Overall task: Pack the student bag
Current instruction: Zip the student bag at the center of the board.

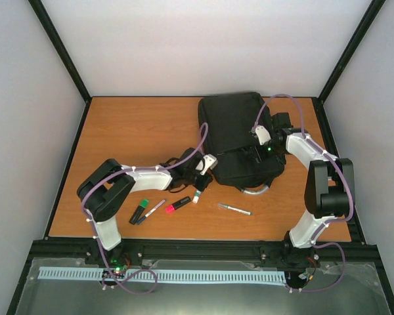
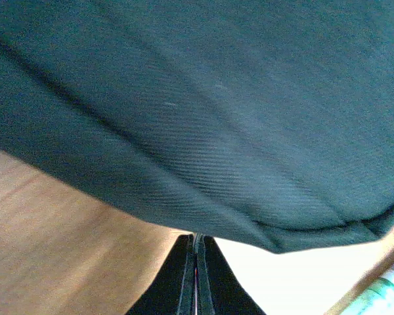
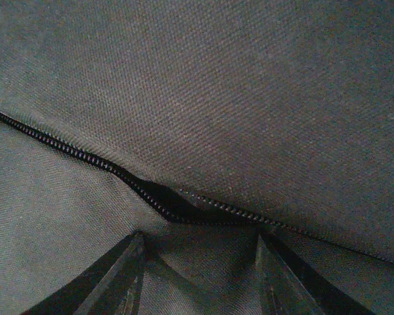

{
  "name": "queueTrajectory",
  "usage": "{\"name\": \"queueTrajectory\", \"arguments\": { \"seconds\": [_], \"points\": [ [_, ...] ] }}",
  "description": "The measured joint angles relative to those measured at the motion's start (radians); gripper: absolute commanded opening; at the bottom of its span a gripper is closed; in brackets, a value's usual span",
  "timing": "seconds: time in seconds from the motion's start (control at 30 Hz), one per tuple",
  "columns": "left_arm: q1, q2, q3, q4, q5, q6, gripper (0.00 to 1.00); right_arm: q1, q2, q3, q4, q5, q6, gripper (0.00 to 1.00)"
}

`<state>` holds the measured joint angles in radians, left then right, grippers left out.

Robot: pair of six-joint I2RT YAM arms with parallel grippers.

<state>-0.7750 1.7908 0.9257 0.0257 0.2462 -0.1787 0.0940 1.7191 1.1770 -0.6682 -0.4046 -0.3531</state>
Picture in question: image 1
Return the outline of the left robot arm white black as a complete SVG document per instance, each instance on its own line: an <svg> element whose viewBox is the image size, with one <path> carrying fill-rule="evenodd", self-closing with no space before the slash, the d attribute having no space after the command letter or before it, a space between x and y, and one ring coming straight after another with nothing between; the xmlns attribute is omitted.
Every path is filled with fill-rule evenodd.
<svg viewBox="0 0 394 315"><path fill-rule="evenodd" d="M102 246L101 257L109 264L116 264L123 258L116 213L130 193L172 191L182 186L193 186L202 192L212 182L209 170L217 163L215 156L194 148L187 149L180 158L173 157L153 167L129 167L115 159L102 163L76 192L81 209Z"/></svg>

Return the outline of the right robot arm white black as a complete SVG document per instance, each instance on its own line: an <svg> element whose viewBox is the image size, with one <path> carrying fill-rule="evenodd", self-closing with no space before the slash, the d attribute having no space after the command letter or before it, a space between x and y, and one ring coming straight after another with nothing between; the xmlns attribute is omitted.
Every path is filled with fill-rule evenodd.
<svg viewBox="0 0 394 315"><path fill-rule="evenodd" d="M252 133L268 153L293 155L308 170L305 211L285 234L280 251L283 263L295 266L311 254L318 237L332 223L351 220L355 210L353 162L326 151L303 127L292 127L287 113L276 117L280 125L273 131L256 122Z"/></svg>

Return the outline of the black student backpack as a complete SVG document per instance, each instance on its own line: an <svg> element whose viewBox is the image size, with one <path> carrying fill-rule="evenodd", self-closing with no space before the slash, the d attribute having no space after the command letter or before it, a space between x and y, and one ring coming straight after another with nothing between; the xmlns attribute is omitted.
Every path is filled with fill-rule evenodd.
<svg viewBox="0 0 394 315"><path fill-rule="evenodd" d="M284 154L282 163L256 163L246 158L248 147L260 145L252 133L255 122L273 132L269 108L263 104L257 92L207 96L198 103L198 123L208 125L204 152L218 161L213 176L220 185L235 187L250 196L264 194L286 164Z"/></svg>

